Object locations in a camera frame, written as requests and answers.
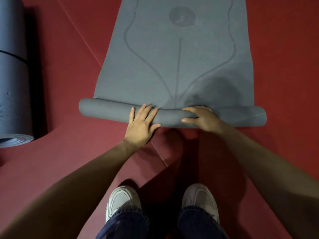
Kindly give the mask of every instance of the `rolled yoga mat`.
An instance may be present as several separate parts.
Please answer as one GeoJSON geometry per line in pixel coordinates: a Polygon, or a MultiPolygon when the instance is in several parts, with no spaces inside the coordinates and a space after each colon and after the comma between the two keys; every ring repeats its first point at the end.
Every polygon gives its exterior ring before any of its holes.
{"type": "Polygon", "coordinates": [[[0,0],[0,148],[34,139],[26,59],[23,3],[0,0]]]}
{"type": "Polygon", "coordinates": [[[85,116],[128,122],[132,105],[159,108],[154,122],[193,127],[182,108],[205,105],[235,127],[263,126],[254,106],[245,0],[122,0],[85,116]]]}

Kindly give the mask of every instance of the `left hand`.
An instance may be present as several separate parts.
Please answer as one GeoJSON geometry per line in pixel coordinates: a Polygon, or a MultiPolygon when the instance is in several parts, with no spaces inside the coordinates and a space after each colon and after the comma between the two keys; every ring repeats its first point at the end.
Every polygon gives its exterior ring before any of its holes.
{"type": "Polygon", "coordinates": [[[132,144],[137,149],[144,146],[151,138],[153,132],[161,126],[161,124],[153,124],[150,126],[158,112],[158,108],[155,108],[150,114],[148,114],[151,109],[152,106],[146,107],[146,104],[142,105],[135,118],[135,108],[132,107],[131,109],[129,125],[126,130],[124,140],[132,144]]]}

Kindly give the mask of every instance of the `pant leg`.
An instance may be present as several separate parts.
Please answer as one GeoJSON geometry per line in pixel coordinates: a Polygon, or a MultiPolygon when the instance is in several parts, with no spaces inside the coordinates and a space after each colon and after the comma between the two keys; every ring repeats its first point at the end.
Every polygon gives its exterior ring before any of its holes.
{"type": "Polygon", "coordinates": [[[184,207],[178,216],[178,229],[185,239],[226,239],[221,226],[198,206],[184,207]]]}
{"type": "Polygon", "coordinates": [[[150,222],[139,208],[118,210],[104,225],[96,239],[149,239],[150,222]]]}

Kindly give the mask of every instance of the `forearm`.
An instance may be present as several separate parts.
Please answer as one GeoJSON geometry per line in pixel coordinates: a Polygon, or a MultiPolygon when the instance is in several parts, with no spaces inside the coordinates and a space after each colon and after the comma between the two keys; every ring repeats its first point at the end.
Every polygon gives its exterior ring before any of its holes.
{"type": "Polygon", "coordinates": [[[218,135],[291,235],[318,237],[318,181],[229,125],[218,135]]]}
{"type": "Polygon", "coordinates": [[[121,142],[64,177],[34,201],[1,238],[76,238],[135,151],[126,141],[121,142]]]}

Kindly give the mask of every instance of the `sneaker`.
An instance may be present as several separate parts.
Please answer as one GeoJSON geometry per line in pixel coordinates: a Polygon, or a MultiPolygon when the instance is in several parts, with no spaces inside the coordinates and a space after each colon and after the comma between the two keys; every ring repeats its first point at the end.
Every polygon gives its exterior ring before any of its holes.
{"type": "Polygon", "coordinates": [[[105,222],[107,222],[118,209],[131,206],[142,208],[141,201],[135,189],[130,186],[117,187],[108,199],[105,222]]]}
{"type": "Polygon", "coordinates": [[[209,213],[219,224],[219,214],[216,201],[205,185],[192,184],[186,189],[181,207],[183,208],[189,205],[201,207],[203,210],[209,213]]]}

